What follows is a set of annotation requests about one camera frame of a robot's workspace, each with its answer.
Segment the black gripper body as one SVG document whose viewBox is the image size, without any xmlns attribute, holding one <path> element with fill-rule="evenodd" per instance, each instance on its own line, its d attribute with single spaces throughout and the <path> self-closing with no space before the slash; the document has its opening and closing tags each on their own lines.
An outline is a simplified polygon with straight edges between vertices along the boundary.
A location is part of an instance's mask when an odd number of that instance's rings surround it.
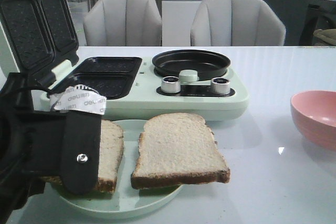
<svg viewBox="0 0 336 224">
<path fill-rule="evenodd" d="M 1 89 L 1 218 L 44 192 L 42 177 L 60 177 L 66 113 L 36 111 L 25 73 L 11 72 Z"/>
</svg>

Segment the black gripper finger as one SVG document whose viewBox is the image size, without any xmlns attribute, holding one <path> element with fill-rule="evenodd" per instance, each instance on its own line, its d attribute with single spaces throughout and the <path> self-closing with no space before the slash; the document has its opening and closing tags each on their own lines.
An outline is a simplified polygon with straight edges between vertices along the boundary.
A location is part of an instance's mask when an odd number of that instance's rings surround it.
<svg viewBox="0 0 336 224">
<path fill-rule="evenodd" d="M 92 191 L 98 181 L 101 116 L 69 111 L 62 143 L 60 177 L 72 194 Z"/>
</svg>

